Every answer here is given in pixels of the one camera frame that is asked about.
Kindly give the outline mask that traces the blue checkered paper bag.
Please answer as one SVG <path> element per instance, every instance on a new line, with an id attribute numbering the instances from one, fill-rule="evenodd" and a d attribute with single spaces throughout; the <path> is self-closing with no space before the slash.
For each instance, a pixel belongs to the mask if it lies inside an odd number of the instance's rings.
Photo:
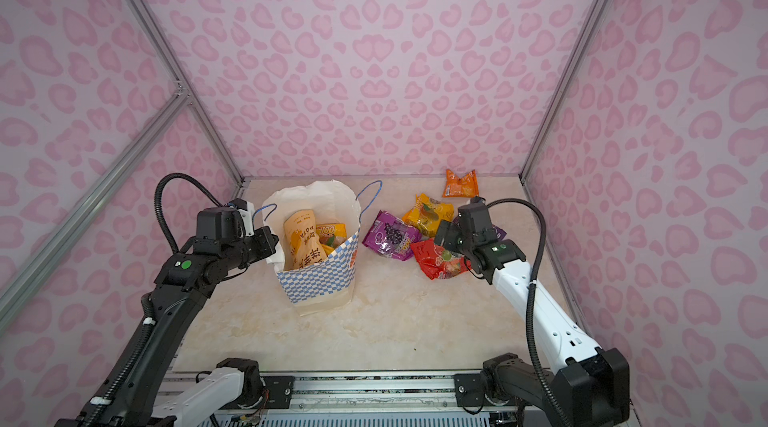
<path id="1" fill-rule="evenodd" d="M 298 314 L 352 300 L 363 214 L 382 187 L 375 180 L 355 192 L 338 180 L 315 181 L 279 190 L 257 209 L 280 241 L 267 263 Z"/>

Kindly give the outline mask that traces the red fruit candy bag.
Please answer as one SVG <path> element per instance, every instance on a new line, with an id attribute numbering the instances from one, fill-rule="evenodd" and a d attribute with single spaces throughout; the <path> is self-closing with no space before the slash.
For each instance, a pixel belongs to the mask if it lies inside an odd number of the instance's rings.
<path id="1" fill-rule="evenodd" d="M 437 246 L 433 239 L 412 243 L 411 251 L 421 271 L 431 280 L 453 278 L 471 269 L 464 256 Z"/>

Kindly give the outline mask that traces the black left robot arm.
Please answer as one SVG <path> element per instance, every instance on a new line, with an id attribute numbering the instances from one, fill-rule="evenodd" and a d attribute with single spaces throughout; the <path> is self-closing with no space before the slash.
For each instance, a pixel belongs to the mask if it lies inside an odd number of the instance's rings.
<path id="1" fill-rule="evenodd" d="M 160 207 L 155 214 L 172 247 L 152 291 L 141 297 L 142 320 L 112 371 L 73 419 L 59 426 L 179 426 L 179 414 L 154 413 L 167 368 L 195 317 L 216 287 L 276 253 L 278 237 L 257 228 L 257 210 L 234 199 L 200 211 L 196 233 L 183 246 Z"/>

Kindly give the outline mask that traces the yellow mango candy bag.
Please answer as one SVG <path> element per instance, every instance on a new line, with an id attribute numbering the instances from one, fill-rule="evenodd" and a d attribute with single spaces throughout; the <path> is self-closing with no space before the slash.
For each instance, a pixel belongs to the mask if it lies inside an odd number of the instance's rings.
<path id="1" fill-rule="evenodd" d="M 319 224 L 315 231 L 327 256 L 330 256 L 348 238 L 346 225 L 343 223 Z"/>

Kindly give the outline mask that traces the orange taro chips bag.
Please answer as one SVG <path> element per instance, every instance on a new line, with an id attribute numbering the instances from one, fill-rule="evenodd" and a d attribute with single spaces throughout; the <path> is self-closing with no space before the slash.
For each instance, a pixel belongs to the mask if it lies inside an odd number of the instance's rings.
<path id="1" fill-rule="evenodd" d="M 288 270 L 299 270 L 323 263 L 328 256 L 323 251 L 316 234 L 316 216 L 313 210 L 304 209 L 293 213 L 283 224 L 290 256 Z"/>

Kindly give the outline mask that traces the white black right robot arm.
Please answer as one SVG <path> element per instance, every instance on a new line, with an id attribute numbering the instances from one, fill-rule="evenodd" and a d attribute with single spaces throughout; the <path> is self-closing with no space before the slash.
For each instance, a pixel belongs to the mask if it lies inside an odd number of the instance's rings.
<path id="1" fill-rule="evenodd" d="M 603 349 L 554 300 L 539 280 L 546 236 L 539 236 L 533 261 L 517 244 L 499 239 L 491 205 L 480 197 L 441 221 L 437 245 L 469 261 L 515 308 L 525 324 L 530 359 L 506 353 L 485 361 L 477 374 L 454 377 L 459 407 L 477 415 L 488 405 L 513 406 L 511 424 L 524 422 L 528 407 L 540 409 L 553 426 L 616 426 L 630 417 L 630 367 L 616 348 Z"/>

